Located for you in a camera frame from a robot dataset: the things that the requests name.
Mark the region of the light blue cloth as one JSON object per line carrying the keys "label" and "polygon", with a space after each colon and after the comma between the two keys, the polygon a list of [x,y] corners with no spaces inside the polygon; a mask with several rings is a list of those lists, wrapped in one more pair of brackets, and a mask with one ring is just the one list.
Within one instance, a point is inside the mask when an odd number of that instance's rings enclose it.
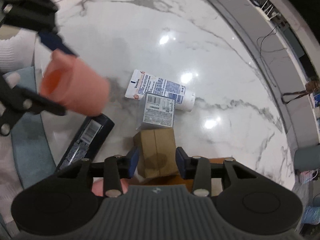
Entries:
{"label": "light blue cloth", "polygon": [[1,137],[1,184],[25,189],[52,175],[53,160],[40,115],[26,113]]}

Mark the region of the brown cardboard box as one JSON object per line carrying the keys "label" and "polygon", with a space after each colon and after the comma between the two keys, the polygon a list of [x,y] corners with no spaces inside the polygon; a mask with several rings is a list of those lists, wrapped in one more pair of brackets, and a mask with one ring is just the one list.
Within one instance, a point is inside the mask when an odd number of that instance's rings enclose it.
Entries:
{"label": "brown cardboard box", "polygon": [[172,128],[142,130],[133,137],[133,142],[139,148],[137,170],[140,176],[153,179],[178,172]]}

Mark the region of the pink plastic cup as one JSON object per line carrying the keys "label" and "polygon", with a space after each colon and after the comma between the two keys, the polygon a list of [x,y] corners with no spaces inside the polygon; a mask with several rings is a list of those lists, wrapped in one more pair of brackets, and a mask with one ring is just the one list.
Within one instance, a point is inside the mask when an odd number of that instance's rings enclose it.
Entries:
{"label": "pink plastic cup", "polygon": [[39,94],[67,110],[98,116],[109,100],[110,82],[74,55],[56,49],[40,83]]}

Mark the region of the black barcode box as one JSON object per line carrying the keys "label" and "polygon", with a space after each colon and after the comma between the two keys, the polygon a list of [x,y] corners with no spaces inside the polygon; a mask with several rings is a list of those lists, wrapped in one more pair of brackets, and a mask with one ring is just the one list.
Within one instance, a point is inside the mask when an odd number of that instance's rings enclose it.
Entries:
{"label": "black barcode box", "polygon": [[87,116],[58,163],[56,172],[80,159],[93,160],[113,128],[114,122],[104,114]]}

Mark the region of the white blue lotion tube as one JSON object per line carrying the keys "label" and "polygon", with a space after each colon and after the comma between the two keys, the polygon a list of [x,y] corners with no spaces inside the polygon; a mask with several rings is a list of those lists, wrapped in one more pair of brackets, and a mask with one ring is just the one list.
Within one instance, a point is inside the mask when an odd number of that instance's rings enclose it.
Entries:
{"label": "white blue lotion tube", "polygon": [[175,100],[176,109],[186,112],[193,110],[196,98],[195,93],[184,85],[135,69],[125,97],[141,100],[146,93]]}

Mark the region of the small grey labelled box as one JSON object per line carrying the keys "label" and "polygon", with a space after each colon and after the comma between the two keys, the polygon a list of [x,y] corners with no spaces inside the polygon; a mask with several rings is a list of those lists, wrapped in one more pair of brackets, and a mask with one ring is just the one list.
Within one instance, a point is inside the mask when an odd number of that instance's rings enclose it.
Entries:
{"label": "small grey labelled box", "polygon": [[175,100],[146,93],[139,103],[137,130],[173,128]]}

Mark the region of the white tv console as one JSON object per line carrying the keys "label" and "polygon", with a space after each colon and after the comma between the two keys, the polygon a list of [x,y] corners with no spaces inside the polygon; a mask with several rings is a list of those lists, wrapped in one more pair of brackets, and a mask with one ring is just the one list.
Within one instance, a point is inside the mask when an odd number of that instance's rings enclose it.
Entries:
{"label": "white tv console", "polygon": [[268,23],[249,0],[207,0],[228,22],[263,72],[285,123],[287,137],[298,147],[319,143],[319,131],[313,104],[305,96],[287,105],[285,92],[303,90],[305,78],[292,49],[279,31],[270,32]]}

